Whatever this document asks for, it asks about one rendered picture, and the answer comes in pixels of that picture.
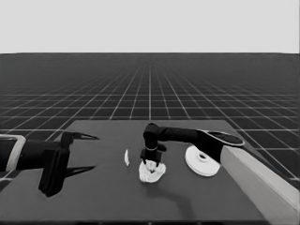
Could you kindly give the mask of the large thick white disc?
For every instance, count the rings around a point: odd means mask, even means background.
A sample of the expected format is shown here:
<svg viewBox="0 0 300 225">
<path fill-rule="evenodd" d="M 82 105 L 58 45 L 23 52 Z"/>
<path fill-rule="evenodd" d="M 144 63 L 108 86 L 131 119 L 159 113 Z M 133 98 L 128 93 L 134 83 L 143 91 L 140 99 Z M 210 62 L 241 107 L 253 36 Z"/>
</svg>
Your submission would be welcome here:
<svg viewBox="0 0 300 225">
<path fill-rule="evenodd" d="M 191 145 L 187 148 L 185 161 L 192 171 L 204 177 L 212 177 L 216 175 L 220 169 L 218 162 L 199 150 L 195 145 Z"/>
</svg>

